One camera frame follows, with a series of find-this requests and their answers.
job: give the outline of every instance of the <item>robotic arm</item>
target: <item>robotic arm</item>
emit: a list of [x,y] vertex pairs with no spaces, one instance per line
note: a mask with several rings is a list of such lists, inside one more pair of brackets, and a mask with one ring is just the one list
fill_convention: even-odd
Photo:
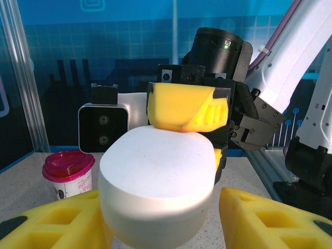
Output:
[[329,219],[332,219],[331,31],[332,1],[301,1],[267,51],[268,56],[249,71],[246,79],[251,93],[257,93],[257,109],[269,108],[267,120],[273,120],[272,115],[280,116],[288,107],[301,77],[327,43],[306,117],[296,137],[285,146],[285,164],[300,178],[295,206]]

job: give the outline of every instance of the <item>pink cup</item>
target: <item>pink cup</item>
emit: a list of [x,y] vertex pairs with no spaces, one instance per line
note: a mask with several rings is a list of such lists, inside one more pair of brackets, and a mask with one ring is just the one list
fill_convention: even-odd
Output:
[[92,189],[91,168],[95,158],[80,150],[69,150],[48,156],[43,176],[53,183],[58,200]]

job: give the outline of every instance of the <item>black camera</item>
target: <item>black camera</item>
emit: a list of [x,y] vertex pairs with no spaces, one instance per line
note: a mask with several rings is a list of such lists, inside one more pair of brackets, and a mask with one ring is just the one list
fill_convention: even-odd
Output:
[[91,88],[91,103],[78,110],[78,145],[84,153],[104,153],[129,128],[129,111],[118,104],[117,87]]

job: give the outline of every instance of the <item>table surface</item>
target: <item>table surface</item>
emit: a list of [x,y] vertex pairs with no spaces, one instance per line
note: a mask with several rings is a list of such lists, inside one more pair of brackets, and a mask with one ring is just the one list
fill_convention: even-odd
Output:
[[[0,222],[13,215],[56,201],[52,183],[42,176],[42,165],[47,153],[34,153],[9,170],[0,174]],[[94,155],[96,164],[92,168],[93,188],[98,186],[99,161],[102,155]],[[201,230],[178,249],[226,248],[219,216],[219,196],[223,187],[242,189],[270,198],[247,158],[227,158],[226,168],[215,185],[213,201]],[[130,249],[114,238],[112,249]]]

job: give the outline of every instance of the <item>white cylindrical object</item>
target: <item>white cylindrical object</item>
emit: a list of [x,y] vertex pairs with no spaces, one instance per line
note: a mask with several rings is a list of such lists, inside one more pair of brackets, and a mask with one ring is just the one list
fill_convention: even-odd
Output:
[[203,225],[215,169],[214,148],[203,135],[135,128],[101,159],[104,219],[115,236],[134,248],[181,246]]

